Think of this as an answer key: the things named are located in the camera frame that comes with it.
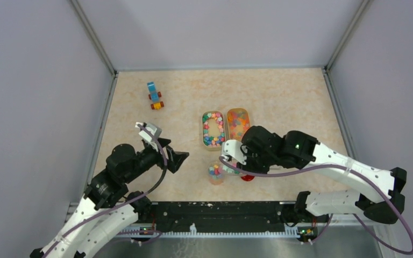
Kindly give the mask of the clear plastic scoop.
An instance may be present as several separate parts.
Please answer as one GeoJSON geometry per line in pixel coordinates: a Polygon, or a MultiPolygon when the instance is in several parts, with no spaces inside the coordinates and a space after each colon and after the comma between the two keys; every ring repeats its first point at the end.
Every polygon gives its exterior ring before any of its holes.
{"type": "Polygon", "coordinates": [[[229,166],[226,166],[225,164],[221,165],[222,174],[226,176],[243,176],[241,172],[236,170],[236,167],[237,167],[236,162],[229,163],[229,165],[231,165],[232,168],[230,168],[229,166]]]}

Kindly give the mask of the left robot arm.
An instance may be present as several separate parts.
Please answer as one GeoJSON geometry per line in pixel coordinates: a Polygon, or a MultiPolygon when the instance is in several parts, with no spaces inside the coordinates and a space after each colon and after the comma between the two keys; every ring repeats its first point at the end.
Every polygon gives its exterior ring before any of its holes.
{"type": "Polygon", "coordinates": [[[188,152],[173,150],[170,142],[165,138],[144,141],[140,152],[130,144],[117,145],[63,228],[30,257],[93,257],[127,225],[147,221],[151,215],[147,195],[159,187],[168,171],[177,172],[189,157],[188,152]],[[162,170],[156,183],[147,191],[130,192],[127,185],[154,166],[162,170]]]}

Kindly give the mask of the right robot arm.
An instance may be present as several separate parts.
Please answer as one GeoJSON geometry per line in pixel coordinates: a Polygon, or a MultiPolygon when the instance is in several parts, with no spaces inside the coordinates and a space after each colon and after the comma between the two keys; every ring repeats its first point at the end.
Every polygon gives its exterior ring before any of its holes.
{"type": "Polygon", "coordinates": [[[294,215],[300,221],[328,213],[363,213],[374,222],[391,225],[398,221],[398,216],[390,204],[397,212],[404,211],[402,190],[407,171],[400,167],[373,168],[301,131],[289,131],[281,137],[262,126],[252,126],[241,143],[246,163],[239,167],[245,171],[267,175],[271,166],[293,168],[294,173],[314,171],[349,187],[326,193],[300,192],[294,206],[294,215]]]}

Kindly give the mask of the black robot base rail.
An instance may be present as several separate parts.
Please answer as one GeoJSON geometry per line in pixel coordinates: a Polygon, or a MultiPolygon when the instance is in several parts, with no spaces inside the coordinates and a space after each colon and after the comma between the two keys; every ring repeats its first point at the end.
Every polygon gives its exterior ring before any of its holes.
{"type": "Polygon", "coordinates": [[[328,219],[298,209],[294,202],[154,202],[137,222],[164,233],[187,232],[191,225],[200,233],[263,233],[328,219]]]}

